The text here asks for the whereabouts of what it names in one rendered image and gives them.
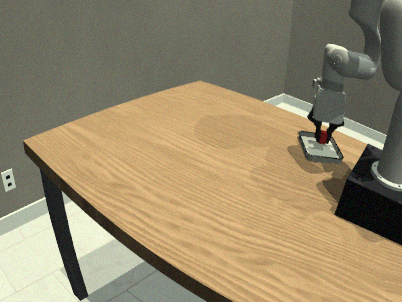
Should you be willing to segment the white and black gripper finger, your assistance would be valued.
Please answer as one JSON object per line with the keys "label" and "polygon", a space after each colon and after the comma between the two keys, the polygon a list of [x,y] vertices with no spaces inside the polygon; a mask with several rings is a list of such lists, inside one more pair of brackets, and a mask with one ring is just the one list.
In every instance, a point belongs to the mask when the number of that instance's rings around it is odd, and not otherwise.
{"label": "white and black gripper finger", "polygon": [[332,133],[334,132],[334,130],[336,130],[338,127],[341,127],[341,126],[344,126],[344,120],[343,120],[343,123],[340,125],[329,124],[329,127],[327,128],[327,131],[326,131],[328,134],[327,141],[326,141],[327,144],[329,144],[329,141],[331,140],[331,136],[332,136]]}
{"label": "white and black gripper finger", "polygon": [[[314,108],[314,107],[313,107],[313,108]],[[315,138],[316,138],[316,141],[319,143],[320,137],[321,137],[321,125],[322,125],[322,122],[316,121],[316,120],[313,118],[313,108],[312,108],[312,110],[310,111],[310,113],[307,115],[307,118],[308,118],[311,122],[313,122],[314,125],[316,126]]]}

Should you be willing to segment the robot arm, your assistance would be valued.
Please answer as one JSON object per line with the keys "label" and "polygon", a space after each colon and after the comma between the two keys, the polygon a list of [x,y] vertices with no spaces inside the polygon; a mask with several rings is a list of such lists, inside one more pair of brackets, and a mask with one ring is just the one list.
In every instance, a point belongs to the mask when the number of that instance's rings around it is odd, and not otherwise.
{"label": "robot arm", "polygon": [[[402,0],[382,3],[383,0],[351,0],[349,16],[360,24],[365,36],[363,54],[327,44],[322,76],[313,79],[313,88],[321,85],[331,91],[343,92],[345,77],[371,79],[381,58],[386,82],[401,92],[379,162],[372,164],[371,174],[384,187],[402,192]],[[377,27],[379,15],[380,34]]]}

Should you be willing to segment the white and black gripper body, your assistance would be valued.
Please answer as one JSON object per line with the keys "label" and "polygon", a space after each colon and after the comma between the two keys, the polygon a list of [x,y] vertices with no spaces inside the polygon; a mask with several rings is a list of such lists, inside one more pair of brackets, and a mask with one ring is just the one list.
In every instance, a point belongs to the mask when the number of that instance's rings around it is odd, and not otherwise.
{"label": "white and black gripper body", "polygon": [[345,110],[345,93],[328,90],[318,85],[313,101],[313,117],[320,122],[340,125]]}

